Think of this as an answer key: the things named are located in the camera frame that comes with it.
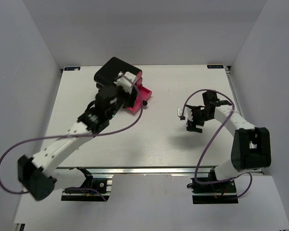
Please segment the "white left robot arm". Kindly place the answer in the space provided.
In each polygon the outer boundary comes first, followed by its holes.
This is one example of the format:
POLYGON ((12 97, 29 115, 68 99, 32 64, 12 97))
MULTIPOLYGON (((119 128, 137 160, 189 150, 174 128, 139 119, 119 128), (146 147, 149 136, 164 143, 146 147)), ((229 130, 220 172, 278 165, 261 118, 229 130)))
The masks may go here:
POLYGON ((109 126, 110 120, 120 109, 133 106, 138 97, 140 93, 136 85, 116 83, 100 88, 65 135, 53 136, 54 142, 46 149, 18 159, 19 182, 36 201, 58 189, 89 190, 92 177, 86 169, 73 167, 60 173, 58 166, 80 146, 104 136, 103 130, 109 126))

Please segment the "pink drawer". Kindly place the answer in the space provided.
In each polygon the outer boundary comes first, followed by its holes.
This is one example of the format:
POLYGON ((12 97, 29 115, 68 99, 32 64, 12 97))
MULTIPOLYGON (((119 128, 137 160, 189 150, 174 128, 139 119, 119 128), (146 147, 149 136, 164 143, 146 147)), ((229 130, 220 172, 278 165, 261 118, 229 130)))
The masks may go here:
POLYGON ((139 93, 141 96, 140 97, 137 96, 134 107, 127 108, 127 111, 133 115, 141 110, 141 106, 142 106, 143 101, 148 102, 148 100, 152 96, 152 91, 149 90, 148 88, 144 87, 143 85, 140 85, 138 87, 138 90, 139 90, 139 93))
POLYGON ((142 81, 143 81, 142 74, 143 74, 142 71, 140 71, 139 73, 136 74, 136 78, 134 80, 134 84, 136 84, 136 85, 141 85, 142 84, 142 81))

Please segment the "pink bottom drawer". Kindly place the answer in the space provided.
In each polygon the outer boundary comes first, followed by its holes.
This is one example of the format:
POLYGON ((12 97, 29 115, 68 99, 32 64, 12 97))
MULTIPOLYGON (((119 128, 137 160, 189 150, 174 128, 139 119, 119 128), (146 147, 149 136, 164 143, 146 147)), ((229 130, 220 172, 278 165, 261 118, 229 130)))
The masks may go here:
POLYGON ((134 107, 127 108, 127 111, 133 115, 141 110, 141 106, 142 106, 143 101, 148 102, 148 100, 152 96, 152 91, 149 90, 148 88, 144 87, 143 85, 140 85, 138 87, 138 90, 139 90, 139 93, 141 96, 140 97, 137 96, 134 107))

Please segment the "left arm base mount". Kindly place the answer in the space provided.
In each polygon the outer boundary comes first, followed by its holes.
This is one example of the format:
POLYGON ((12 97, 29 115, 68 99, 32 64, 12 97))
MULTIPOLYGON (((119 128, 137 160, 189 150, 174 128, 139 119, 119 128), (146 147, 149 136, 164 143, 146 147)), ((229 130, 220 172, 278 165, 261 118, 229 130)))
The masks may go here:
POLYGON ((111 192, 112 179, 104 176, 93 176, 83 167, 74 168, 84 175, 83 183, 76 190, 63 189, 61 201, 74 202, 107 202, 111 192))

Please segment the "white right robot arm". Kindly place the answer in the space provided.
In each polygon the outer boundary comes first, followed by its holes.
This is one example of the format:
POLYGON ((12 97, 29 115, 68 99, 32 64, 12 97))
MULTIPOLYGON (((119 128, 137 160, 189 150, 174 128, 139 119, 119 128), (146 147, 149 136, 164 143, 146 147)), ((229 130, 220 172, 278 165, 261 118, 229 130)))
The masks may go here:
POLYGON ((189 132, 202 133, 205 122, 216 120, 220 126, 205 146, 195 173, 220 131, 225 128, 233 137, 230 157, 214 167, 208 181, 195 180, 200 185, 213 185, 229 182, 253 170, 270 167, 272 163, 270 132, 265 127, 257 127, 244 119, 235 110, 234 102, 225 94, 210 89, 200 89, 203 105, 191 106, 185 102, 178 109, 178 117, 186 121, 189 132))

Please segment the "pink top drawer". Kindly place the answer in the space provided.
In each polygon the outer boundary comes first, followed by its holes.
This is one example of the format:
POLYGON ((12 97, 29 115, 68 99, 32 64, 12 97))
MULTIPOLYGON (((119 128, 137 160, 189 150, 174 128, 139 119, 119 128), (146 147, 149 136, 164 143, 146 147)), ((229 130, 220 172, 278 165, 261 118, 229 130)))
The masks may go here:
POLYGON ((136 78, 134 80, 134 84, 136 84, 136 85, 141 85, 142 84, 142 81, 143 81, 142 74, 143 74, 142 71, 140 71, 139 73, 136 74, 136 78))

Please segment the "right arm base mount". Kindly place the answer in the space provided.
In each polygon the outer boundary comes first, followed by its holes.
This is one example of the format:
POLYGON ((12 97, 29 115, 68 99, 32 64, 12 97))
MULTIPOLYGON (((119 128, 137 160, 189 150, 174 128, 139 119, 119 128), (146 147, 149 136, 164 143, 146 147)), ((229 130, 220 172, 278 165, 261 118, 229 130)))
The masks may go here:
POLYGON ((236 186, 233 181, 204 185, 192 178, 187 188, 192 190, 194 205, 238 204, 236 186))

